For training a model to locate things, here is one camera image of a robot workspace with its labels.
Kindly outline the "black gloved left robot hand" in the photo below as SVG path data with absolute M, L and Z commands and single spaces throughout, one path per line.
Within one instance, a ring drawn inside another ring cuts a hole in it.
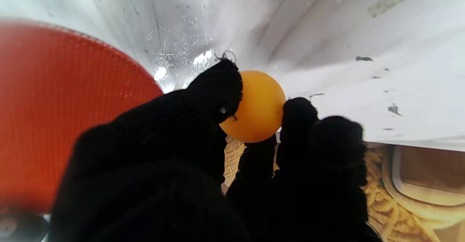
M 246 143 L 224 182 L 226 133 L 243 98 L 228 59 L 188 88 L 84 132 L 52 209 L 50 242 L 380 242 L 368 225 L 358 123 L 283 106 L 276 136 Z

